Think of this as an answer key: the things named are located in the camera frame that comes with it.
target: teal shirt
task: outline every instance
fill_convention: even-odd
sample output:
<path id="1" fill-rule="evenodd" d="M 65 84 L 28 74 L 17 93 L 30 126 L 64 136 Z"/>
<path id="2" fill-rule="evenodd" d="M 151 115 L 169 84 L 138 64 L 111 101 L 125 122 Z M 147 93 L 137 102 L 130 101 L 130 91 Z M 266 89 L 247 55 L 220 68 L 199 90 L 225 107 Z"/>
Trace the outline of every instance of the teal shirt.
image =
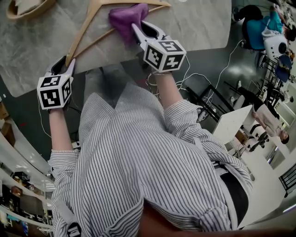
<path id="1" fill-rule="evenodd" d="M 265 30 L 268 20 L 268 29 L 273 31 L 283 32 L 283 24 L 277 12 L 271 12 L 270 16 L 264 17 L 262 20 L 250 20 L 247 22 L 247 32 L 250 40 L 250 45 L 255 50 L 264 49 L 262 31 Z"/>

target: gray marble tabletop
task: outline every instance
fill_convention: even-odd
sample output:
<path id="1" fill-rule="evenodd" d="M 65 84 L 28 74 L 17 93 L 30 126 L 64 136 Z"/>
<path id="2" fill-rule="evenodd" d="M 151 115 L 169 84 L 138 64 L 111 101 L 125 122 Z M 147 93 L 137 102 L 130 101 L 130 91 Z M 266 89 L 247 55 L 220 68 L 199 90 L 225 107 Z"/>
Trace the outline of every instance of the gray marble tabletop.
<path id="1" fill-rule="evenodd" d="M 172 6 L 146 18 L 179 40 L 187 50 L 223 48 L 231 23 L 231 0 L 167 0 Z M 36 89 L 48 65 L 66 55 L 86 17 L 88 1 L 58 0 L 43 15 L 30 21 L 6 18 L 9 1 L 0 2 L 0 75 L 10 93 L 18 97 Z M 86 31 L 79 49 L 107 32 L 111 9 L 103 6 Z M 117 32 L 77 59 L 75 73 L 136 57 L 137 45 L 127 47 Z"/>

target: purple cloth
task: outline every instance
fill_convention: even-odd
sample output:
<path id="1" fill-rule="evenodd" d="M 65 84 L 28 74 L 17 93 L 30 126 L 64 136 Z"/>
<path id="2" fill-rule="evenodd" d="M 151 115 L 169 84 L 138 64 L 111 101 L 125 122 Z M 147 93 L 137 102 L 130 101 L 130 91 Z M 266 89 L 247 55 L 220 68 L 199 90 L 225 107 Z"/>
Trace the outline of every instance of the purple cloth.
<path id="1" fill-rule="evenodd" d="M 135 42 L 134 30 L 131 24 L 141 27 L 141 21 L 144 20 L 149 12 L 148 4 L 140 3 L 129 8 L 113 9 L 109 12 L 110 24 L 119 32 L 124 42 L 131 45 Z"/>

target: light strip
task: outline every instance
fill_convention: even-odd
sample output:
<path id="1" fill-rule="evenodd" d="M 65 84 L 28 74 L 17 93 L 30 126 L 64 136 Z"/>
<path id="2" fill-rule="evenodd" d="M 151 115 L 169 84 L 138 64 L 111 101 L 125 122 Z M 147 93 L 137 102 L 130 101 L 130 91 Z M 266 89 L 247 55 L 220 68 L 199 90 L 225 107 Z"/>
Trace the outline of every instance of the light strip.
<path id="1" fill-rule="evenodd" d="M 287 212 L 287 211 L 293 209 L 295 206 L 296 206 L 296 204 L 294 204 L 293 206 L 290 206 L 289 208 L 287 208 L 286 210 L 284 210 L 283 213 L 285 213 L 285 212 Z"/>

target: hand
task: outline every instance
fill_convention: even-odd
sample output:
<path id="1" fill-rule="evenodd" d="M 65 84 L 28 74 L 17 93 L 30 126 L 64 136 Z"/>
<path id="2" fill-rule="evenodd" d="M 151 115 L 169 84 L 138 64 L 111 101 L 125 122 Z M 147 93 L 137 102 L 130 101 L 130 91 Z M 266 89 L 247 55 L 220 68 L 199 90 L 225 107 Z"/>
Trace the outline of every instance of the hand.
<path id="1" fill-rule="evenodd" d="M 255 119 L 257 119 L 259 116 L 258 116 L 258 114 L 256 113 L 256 112 L 252 112 L 252 116 L 253 116 L 253 118 L 255 118 Z"/>

